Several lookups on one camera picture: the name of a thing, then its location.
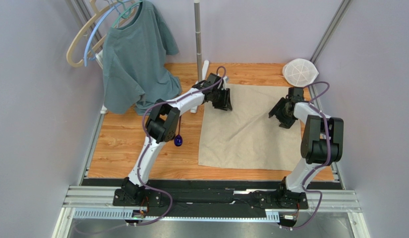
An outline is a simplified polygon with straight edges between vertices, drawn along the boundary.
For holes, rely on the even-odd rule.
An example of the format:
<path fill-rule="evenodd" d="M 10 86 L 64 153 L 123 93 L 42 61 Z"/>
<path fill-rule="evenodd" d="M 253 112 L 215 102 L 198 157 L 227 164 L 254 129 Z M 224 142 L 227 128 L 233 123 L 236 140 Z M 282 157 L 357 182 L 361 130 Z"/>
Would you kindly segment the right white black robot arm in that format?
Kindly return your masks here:
<path fill-rule="evenodd" d="M 290 87 L 270 110 L 281 128 L 289 129 L 296 121 L 304 123 L 301 139 L 301 159 L 280 186 L 283 197 L 303 197 L 310 181 L 325 167 L 338 162 L 343 155 L 344 120 L 325 115 L 311 102 L 305 101 L 304 89 Z"/>

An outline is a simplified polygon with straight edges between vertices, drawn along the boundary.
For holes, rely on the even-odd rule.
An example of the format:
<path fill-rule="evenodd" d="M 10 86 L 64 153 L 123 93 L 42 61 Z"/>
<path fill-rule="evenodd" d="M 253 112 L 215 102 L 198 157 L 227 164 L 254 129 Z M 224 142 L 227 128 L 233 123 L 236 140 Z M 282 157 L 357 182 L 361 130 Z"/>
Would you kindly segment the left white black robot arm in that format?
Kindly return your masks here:
<path fill-rule="evenodd" d="M 145 197 L 145 187 L 152 167 L 161 149 L 170 141 L 180 141 L 177 135 L 181 116 L 192 108 L 211 102 L 216 109 L 231 111 L 230 89 L 226 87 L 227 76 L 211 73 L 206 80 L 196 83 L 189 91 L 177 98 L 158 100 L 142 118 L 146 137 L 137 162 L 115 191 L 115 202 L 139 204 Z"/>

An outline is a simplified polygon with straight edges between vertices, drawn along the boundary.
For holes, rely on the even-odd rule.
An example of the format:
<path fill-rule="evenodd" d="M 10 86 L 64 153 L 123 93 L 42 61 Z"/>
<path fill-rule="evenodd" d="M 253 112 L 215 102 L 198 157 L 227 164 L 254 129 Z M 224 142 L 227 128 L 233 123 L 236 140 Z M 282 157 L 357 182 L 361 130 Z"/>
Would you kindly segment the beige cloth napkin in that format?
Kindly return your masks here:
<path fill-rule="evenodd" d="M 288 88 L 229 84 L 232 111 L 203 105 L 198 163 L 227 169 L 292 171 L 301 159 L 301 125 L 280 127 L 269 111 Z"/>

